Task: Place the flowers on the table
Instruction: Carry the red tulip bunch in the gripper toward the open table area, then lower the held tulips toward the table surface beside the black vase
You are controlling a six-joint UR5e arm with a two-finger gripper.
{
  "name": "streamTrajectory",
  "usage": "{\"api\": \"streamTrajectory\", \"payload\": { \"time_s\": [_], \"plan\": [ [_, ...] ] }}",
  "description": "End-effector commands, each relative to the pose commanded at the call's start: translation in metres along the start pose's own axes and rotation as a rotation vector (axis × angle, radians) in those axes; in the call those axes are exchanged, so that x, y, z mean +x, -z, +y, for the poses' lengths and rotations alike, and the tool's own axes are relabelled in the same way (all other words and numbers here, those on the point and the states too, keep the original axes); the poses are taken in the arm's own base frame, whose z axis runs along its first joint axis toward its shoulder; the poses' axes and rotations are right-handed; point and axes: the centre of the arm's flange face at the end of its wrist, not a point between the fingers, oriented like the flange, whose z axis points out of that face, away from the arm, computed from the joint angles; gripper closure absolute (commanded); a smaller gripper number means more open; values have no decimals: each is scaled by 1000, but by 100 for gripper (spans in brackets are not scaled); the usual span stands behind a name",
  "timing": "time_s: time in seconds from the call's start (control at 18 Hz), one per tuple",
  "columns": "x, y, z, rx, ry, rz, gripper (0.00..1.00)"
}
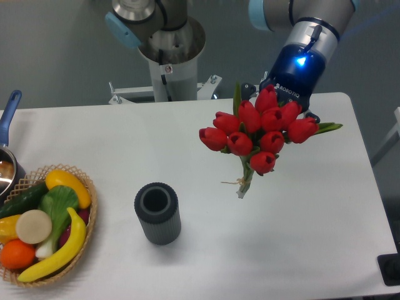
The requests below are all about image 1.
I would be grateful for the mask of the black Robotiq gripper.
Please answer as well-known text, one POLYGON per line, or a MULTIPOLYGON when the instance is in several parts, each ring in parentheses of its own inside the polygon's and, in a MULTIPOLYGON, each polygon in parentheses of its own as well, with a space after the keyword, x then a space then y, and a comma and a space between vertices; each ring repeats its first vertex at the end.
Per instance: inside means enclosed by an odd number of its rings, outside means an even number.
MULTIPOLYGON (((272 85, 279 102, 298 102, 302 108, 309 107, 311 94, 325 70, 323 57, 314 51, 303 52, 303 48, 290 44, 283 47, 266 79, 261 81, 259 90, 272 85)), ((241 100, 250 100, 258 94, 257 86, 244 82, 241 84, 241 100)), ((302 112, 303 118, 313 118, 320 123, 319 116, 310 109, 302 112)))

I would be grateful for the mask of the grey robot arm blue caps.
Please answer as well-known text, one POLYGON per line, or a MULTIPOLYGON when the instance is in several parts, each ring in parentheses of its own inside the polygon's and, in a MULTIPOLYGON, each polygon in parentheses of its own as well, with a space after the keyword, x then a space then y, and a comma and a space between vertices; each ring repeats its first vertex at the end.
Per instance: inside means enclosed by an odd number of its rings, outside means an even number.
MULTIPOLYGON (((248 15, 256 29, 290 34, 259 87, 242 87, 241 97, 272 85, 280 101, 297 101, 310 116, 310 97, 358 7, 358 1, 250 1, 248 15)), ((148 61, 155 101, 213 95, 214 79, 198 87, 206 36, 188 16, 186 1, 113 1, 105 22, 121 44, 138 49, 148 61)))

